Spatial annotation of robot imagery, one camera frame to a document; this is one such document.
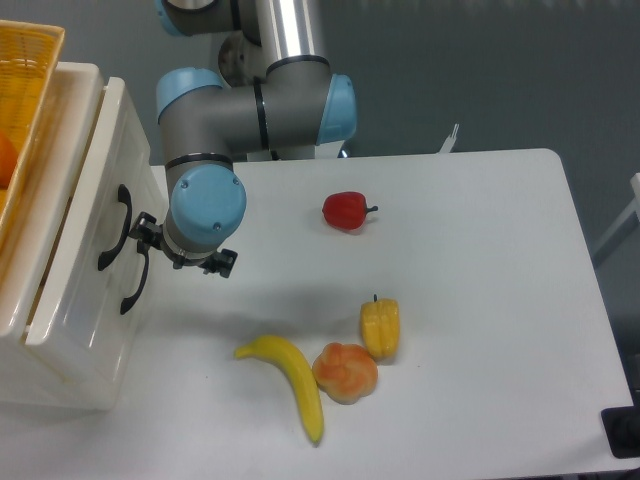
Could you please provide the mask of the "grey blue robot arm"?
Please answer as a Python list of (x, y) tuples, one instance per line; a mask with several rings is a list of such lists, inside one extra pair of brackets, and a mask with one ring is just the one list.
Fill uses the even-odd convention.
[(246, 209), (235, 157), (350, 139), (354, 87), (331, 70), (316, 1), (159, 1), (155, 8), (167, 32), (238, 34), (258, 61), (239, 86), (198, 68), (159, 80), (169, 207), (163, 222), (140, 214), (130, 232), (142, 251), (163, 252), (175, 268), (228, 277), (237, 255), (223, 244)]

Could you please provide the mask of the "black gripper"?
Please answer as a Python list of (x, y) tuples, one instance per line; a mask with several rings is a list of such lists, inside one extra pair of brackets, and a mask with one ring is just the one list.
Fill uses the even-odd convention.
[(162, 251), (176, 270), (183, 267), (198, 267), (205, 274), (218, 274), (228, 278), (238, 257), (237, 252), (222, 249), (200, 258), (189, 258), (186, 253), (179, 253), (169, 246), (164, 237), (162, 225), (158, 225), (157, 219), (147, 212), (141, 212), (136, 217), (129, 231), (129, 237), (138, 240), (136, 245), (138, 254), (147, 256), (149, 247)]

